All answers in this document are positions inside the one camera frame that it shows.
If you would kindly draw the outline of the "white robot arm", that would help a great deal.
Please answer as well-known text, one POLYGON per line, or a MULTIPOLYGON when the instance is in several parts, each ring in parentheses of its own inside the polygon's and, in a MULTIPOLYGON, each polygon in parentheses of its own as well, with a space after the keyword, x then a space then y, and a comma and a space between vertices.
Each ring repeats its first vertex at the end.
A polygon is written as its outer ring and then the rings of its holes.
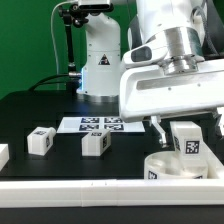
POLYGON ((117 0, 78 0, 86 18, 83 97, 117 100, 125 122, 150 121, 166 142, 164 118, 224 107, 224 25, 211 0, 134 0, 129 50, 120 53, 120 26, 104 11, 117 0))

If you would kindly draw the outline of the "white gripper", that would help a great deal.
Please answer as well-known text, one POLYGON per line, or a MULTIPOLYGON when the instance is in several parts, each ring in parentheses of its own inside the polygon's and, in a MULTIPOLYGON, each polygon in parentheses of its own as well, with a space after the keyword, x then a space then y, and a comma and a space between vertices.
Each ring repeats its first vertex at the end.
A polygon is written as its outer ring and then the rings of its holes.
POLYGON ((192 73, 165 75, 157 66, 127 70, 121 77, 119 114, 125 122, 150 118, 159 134, 162 148, 167 146, 161 118, 213 111, 215 131, 224 137, 224 59, 198 64, 192 73))

